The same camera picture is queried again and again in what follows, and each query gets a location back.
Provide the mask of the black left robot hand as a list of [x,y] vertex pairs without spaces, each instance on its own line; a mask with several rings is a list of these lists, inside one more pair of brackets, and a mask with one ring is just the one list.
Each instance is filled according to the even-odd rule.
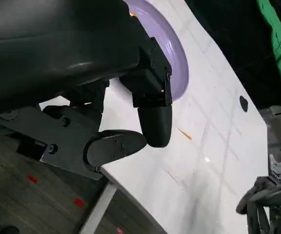
[[[26,157],[98,180],[104,164],[166,147],[171,74],[122,0],[0,0],[0,134]],[[141,132],[99,129],[112,78],[131,92]]]

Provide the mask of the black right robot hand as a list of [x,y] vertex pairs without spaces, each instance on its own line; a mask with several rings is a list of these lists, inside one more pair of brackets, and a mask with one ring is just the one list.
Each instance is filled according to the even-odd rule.
[[250,203],[262,207],[281,206],[281,177],[259,176],[245,195],[240,199],[236,212],[245,215]]

